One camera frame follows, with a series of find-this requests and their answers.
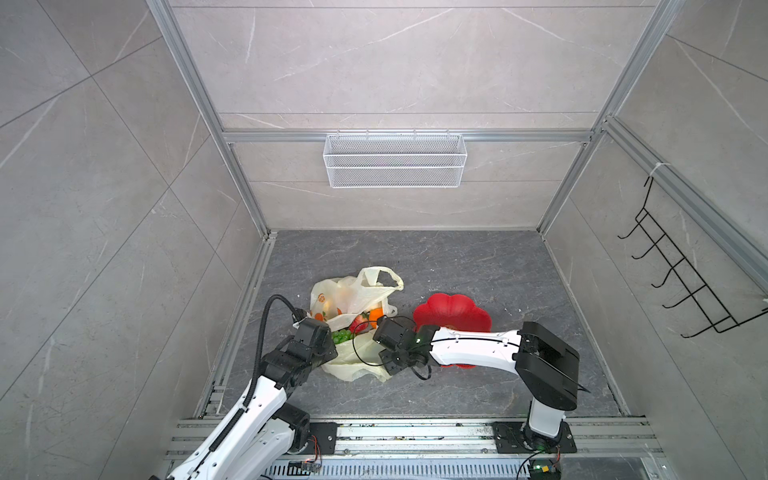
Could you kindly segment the cream plastic bag orange print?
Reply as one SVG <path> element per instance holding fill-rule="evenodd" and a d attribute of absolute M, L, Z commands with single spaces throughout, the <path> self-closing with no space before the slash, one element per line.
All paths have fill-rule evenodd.
<path fill-rule="evenodd" d="M 397 308 L 389 296 L 404 288 L 402 278 L 383 266 L 366 267 L 355 276 L 325 279 L 310 294 L 309 313 L 331 329 L 337 357 L 322 366 L 338 380 L 352 382 L 366 375 L 385 382 L 391 378 L 373 340 L 378 320 L 393 317 Z"/>

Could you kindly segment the orange fake fruit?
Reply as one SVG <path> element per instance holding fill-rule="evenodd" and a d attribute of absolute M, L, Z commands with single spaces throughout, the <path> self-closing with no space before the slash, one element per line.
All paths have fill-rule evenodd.
<path fill-rule="evenodd" d="M 367 312 L 368 325 L 371 328 L 377 327 L 378 320 L 385 315 L 385 311 L 382 307 L 374 308 Z"/>

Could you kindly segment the red flower-shaped plastic bowl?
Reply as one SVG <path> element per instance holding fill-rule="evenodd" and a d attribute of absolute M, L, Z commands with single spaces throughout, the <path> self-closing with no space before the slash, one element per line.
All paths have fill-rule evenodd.
<path fill-rule="evenodd" d="M 437 325 L 452 330 L 490 332 L 491 316 L 468 296 L 435 293 L 413 311 L 416 330 L 424 325 Z"/>

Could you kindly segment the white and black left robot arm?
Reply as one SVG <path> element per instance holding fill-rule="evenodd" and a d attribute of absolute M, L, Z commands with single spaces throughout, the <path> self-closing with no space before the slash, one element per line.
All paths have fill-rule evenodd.
<path fill-rule="evenodd" d="M 329 326 L 307 318 L 255 368 L 236 406 L 169 479 L 258 479 L 280 456 L 310 446 L 310 416 L 289 396 L 337 356 Z"/>

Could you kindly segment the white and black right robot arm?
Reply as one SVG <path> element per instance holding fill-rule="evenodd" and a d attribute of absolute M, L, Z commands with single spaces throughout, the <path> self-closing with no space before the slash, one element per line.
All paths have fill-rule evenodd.
<path fill-rule="evenodd" d="M 405 317 L 383 317 L 373 340 L 383 350 L 381 363 L 391 375 L 418 367 L 473 366 L 519 376 L 533 399 L 521 435 L 530 449 L 559 444 L 566 436 L 566 414 L 577 408 L 580 355 L 536 322 L 506 332 L 460 331 L 419 326 Z"/>

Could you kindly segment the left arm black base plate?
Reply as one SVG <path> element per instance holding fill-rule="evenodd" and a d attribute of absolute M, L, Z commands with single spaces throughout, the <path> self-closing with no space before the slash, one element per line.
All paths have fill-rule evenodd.
<path fill-rule="evenodd" d="M 333 455 L 336 450 L 339 424 L 335 422 L 311 422 L 294 431 L 289 454 Z"/>

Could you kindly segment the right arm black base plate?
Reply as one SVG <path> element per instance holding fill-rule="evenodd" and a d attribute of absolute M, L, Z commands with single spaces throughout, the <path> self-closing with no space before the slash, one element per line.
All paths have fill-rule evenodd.
<path fill-rule="evenodd" d="M 570 426 L 565 421 L 560 423 L 554 438 L 534 432 L 525 422 L 492 422 L 491 428 L 499 454 L 577 452 Z"/>

